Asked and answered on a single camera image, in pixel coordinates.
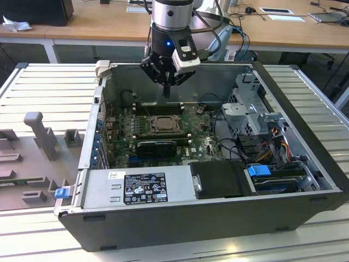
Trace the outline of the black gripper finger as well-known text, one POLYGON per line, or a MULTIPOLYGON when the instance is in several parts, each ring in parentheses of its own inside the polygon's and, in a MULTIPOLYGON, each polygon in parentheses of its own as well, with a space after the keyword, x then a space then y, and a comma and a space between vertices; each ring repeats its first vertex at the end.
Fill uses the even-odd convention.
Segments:
POLYGON ((192 77, 196 72, 192 71, 192 72, 186 72, 186 73, 174 73, 174 72, 170 72, 169 77, 167 79, 166 82, 166 96, 169 97, 170 96, 170 88, 172 86, 179 86, 182 83, 184 83, 185 81, 187 81, 190 77, 192 77))
POLYGON ((163 87, 163 97, 167 97, 167 68, 162 56, 147 56, 140 65, 141 69, 156 84, 163 87))

